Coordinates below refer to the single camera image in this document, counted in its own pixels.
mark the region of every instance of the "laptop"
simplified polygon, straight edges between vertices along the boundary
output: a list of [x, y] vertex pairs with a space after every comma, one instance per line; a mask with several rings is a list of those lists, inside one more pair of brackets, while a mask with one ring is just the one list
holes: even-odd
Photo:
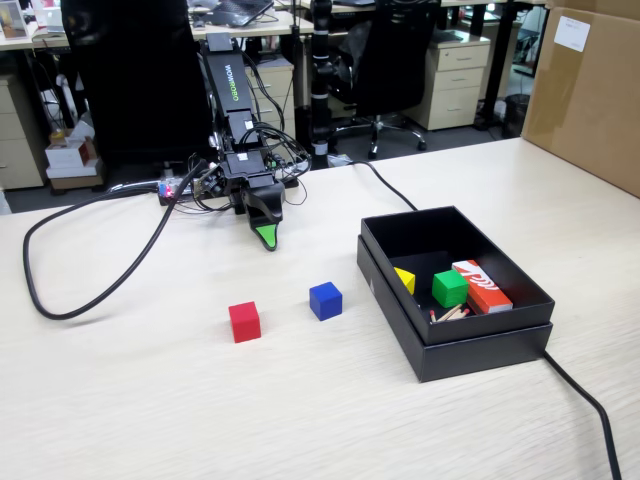
[[273, 6], [273, 0], [220, 0], [207, 20], [214, 25], [244, 27]]
[[333, 3], [347, 7], [371, 7], [376, 4], [376, 0], [333, 0]]

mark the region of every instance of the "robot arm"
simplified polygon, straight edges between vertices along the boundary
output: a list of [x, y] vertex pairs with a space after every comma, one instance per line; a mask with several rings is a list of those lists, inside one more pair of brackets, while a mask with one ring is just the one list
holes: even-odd
[[218, 161], [199, 179], [194, 193], [229, 196], [236, 213], [246, 213], [251, 229], [273, 251], [285, 186], [276, 179], [271, 151], [254, 124], [242, 52], [229, 34], [217, 33], [207, 35], [201, 53], [213, 91]]

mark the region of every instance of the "black office chair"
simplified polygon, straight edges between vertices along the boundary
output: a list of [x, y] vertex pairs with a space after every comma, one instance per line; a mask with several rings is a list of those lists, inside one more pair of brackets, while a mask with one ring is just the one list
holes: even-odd
[[62, 15], [107, 164], [206, 151], [212, 115], [186, 0], [63, 0]]
[[[349, 32], [354, 38], [346, 40], [355, 47], [349, 49], [353, 52], [366, 38], [362, 54], [354, 58], [342, 47], [332, 49], [338, 75], [330, 82], [329, 91], [350, 105], [347, 108], [355, 108], [352, 124], [335, 128], [334, 133], [370, 128], [370, 159], [376, 158], [378, 134], [384, 129], [409, 132], [418, 138], [418, 150], [427, 149], [420, 133], [406, 123], [385, 123], [381, 116], [422, 101], [425, 57], [439, 9], [440, 0], [376, 0], [373, 20], [354, 27]], [[363, 121], [361, 117], [373, 119]]]

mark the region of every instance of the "red cube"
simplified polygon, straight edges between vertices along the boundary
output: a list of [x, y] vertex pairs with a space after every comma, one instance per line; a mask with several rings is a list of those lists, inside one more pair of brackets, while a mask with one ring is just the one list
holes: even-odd
[[242, 303], [229, 307], [231, 315], [231, 329], [236, 343], [260, 338], [260, 316], [253, 302]]

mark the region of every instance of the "black box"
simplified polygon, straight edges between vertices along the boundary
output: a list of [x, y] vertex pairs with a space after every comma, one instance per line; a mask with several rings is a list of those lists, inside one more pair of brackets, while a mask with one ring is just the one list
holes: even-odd
[[[513, 309], [432, 323], [433, 275], [475, 260]], [[455, 207], [362, 220], [358, 266], [422, 382], [542, 357], [555, 302]], [[416, 275], [414, 295], [394, 267]]]

